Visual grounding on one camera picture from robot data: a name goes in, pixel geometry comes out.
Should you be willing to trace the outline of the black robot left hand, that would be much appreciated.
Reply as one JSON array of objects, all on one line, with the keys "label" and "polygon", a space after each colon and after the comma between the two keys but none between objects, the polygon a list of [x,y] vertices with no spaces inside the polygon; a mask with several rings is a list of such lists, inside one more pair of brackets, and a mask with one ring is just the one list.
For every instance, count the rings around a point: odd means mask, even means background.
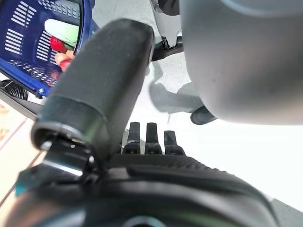
[{"label": "black robot left hand", "polygon": [[46,153],[19,173],[7,227],[277,227],[268,199],[225,171],[188,157],[173,131],[123,133],[154,49],[144,23],[110,22],[82,47],[31,130]]}]

